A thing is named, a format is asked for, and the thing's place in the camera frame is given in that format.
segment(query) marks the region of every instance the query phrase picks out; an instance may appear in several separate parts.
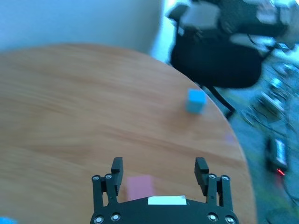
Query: round table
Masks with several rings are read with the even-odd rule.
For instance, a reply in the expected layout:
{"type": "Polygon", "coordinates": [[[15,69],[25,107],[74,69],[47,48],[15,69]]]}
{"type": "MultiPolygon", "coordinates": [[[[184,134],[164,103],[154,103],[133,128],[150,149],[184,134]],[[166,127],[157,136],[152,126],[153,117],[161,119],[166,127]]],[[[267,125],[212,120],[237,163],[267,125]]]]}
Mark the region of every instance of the round table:
{"type": "Polygon", "coordinates": [[[157,195],[204,201],[195,157],[231,177],[240,223],[256,223],[251,180],[228,122],[208,99],[185,111],[188,88],[149,56],[91,44],[63,44],[0,56],[0,216],[19,223],[89,223],[91,176],[123,157],[126,179],[151,175],[157,195]]]}

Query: white wall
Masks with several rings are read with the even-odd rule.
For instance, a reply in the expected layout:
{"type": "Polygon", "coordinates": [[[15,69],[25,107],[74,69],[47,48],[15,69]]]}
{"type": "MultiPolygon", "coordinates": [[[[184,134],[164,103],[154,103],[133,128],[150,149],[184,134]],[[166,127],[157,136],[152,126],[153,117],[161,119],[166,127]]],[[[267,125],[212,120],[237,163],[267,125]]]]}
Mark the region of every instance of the white wall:
{"type": "Polygon", "coordinates": [[[1,0],[0,51],[95,42],[147,52],[164,0],[1,0]]]}

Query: blue object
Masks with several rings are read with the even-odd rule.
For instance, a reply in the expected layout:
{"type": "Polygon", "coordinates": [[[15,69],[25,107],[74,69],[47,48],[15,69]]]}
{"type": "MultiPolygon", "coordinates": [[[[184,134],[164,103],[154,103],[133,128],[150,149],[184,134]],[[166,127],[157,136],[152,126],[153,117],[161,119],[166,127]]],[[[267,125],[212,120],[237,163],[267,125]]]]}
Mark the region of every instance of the blue object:
{"type": "Polygon", "coordinates": [[[200,114],[206,105],[206,94],[202,90],[189,89],[186,110],[189,113],[200,114]]]}
{"type": "Polygon", "coordinates": [[[17,224],[17,221],[8,217],[0,217],[0,224],[17,224]]]}

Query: pink block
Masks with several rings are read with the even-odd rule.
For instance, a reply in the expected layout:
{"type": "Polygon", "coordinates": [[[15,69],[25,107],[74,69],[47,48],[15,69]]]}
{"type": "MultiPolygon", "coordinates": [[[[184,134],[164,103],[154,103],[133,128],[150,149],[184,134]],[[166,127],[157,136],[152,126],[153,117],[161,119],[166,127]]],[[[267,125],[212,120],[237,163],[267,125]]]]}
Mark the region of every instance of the pink block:
{"type": "Polygon", "coordinates": [[[128,177],[127,180],[128,201],[154,196],[154,182],[150,175],[128,177]]]}

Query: chair seat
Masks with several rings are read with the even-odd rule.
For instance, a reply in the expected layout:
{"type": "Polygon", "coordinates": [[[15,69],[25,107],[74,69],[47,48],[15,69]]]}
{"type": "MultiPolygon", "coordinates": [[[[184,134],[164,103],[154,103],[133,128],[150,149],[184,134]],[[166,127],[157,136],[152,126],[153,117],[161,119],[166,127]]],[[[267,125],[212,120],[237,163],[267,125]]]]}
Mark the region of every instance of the chair seat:
{"type": "Polygon", "coordinates": [[[224,88],[250,87],[262,71],[262,57],[256,49],[229,41],[194,42],[180,35],[171,64],[198,84],[224,88]]]}

